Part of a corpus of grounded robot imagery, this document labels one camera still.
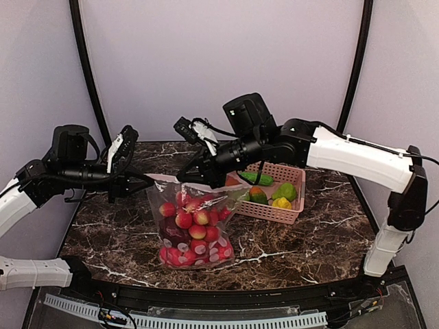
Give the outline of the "small red apple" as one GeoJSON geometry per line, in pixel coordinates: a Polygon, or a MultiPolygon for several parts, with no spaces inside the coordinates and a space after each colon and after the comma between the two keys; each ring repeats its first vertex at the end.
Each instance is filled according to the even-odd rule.
{"type": "Polygon", "coordinates": [[[193,222],[199,226],[205,226],[209,223],[209,211],[202,209],[193,213],[193,222]]]}
{"type": "Polygon", "coordinates": [[[173,217],[176,215],[176,207],[171,202],[165,202],[159,207],[159,213],[164,217],[173,217]]]}
{"type": "Polygon", "coordinates": [[[175,223],[179,228],[187,230],[193,225],[193,217],[188,212],[178,211],[175,223]]]}
{"type": "Polygon", "coordinates": [[[201,225],[192,225],[188,229],[189,235],[195,240],[202,240],[206,236],[206,227],[201,225]]]}

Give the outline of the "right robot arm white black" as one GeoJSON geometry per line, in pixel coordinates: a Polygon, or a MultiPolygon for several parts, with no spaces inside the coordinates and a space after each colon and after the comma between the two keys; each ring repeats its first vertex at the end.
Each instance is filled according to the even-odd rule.
{"type": "Polygon", "coordinates": [[[381,277],[399,248],[408,242],[429,213],[425,157],[415,146],[397,149],[353,138],[319,121],[275,122],[259,93],[242,95],[223,107],[233,129],[219,143],[218,129],[201,118],[180,118],[175,131],[200,151],[177,175],[181,182],[219,188],[226,175],[257,162],[299,168],[329,169],[362,178],[390,190],[389,215],[368,250],[363,271],[381,277]]]}

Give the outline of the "clear zip top bag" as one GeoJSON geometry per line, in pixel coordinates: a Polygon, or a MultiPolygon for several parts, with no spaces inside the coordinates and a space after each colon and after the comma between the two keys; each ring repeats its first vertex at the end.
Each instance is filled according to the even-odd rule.
{"type": "Polygon", "coordinates": [[[211,188],[179,182],[172,175],[149,174],[147,198],[161,242],[159,258],[172,269],[203,269],[234,261],[226,226],[250,185],[232,175],[226,186],[211,188]]]}

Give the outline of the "dark red round fruit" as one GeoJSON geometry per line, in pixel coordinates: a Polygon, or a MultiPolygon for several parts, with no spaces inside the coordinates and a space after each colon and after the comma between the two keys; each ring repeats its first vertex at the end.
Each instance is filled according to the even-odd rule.
{"type": "Polygon", "coordinates": [[[189,249],[191,237],[186,229],[176,225],[174,217],[164,218],[159,223],[159,236],[166,248],[174,247],[182,252],[189,249]]]}

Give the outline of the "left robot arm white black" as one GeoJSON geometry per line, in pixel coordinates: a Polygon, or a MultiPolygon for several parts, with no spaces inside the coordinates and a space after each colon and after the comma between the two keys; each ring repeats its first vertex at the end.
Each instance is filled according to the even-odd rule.
{"type": "MultiPolygon", "coordinates": [[[[136,170],[131,161],[138,132],[126,125],[115,140],[100,151],[89,129],[62,125],[54,130],[49,151],[28,162],[1,192],[1,233],[67,190],[106,193],[110,203],[153,185],[152,178],[136,170]]],[[[1,290],[23,287],[76,287],[91,273],[76,256],[51,260],[1,257],[1,290]]]]}

